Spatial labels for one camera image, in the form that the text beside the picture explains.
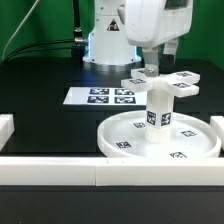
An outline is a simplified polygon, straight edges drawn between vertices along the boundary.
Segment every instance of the green wall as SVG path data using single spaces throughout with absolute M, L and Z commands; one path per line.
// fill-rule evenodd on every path
M 34 1 L 0 0 L 0 54 Z M 94 0 L 80 0 L 81 23 L 85 37 L 94 25 Z M 181 38 L 178 58 L 197 58 L 213 62 L 224 70 L 224 1 L 194 0 L 191 32 Z M 41 0 L 27 23 L 10 45 L 13 49 L 33 42 L 73 37 L 71 0 Z M 48 53 L 69 56 L 69 52 Z

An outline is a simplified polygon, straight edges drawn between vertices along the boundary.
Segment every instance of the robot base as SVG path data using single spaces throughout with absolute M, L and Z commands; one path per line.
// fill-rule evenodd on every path
M 102 72 L 130 72 L 132 69 L 140 68 L 142 62 L 137 61 L 130 64 L 124 65 L 107 65 L 107 64 L 97 64 L 94 62 L 83 61 L 84 68 L 93 69 Z

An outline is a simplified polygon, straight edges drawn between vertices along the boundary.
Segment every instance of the white pillar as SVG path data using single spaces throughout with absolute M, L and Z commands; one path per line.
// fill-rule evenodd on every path
M 151 143 L 166 143 L 171 136 L 174 96 L 165 90 L 148 91 L 145 139 Z

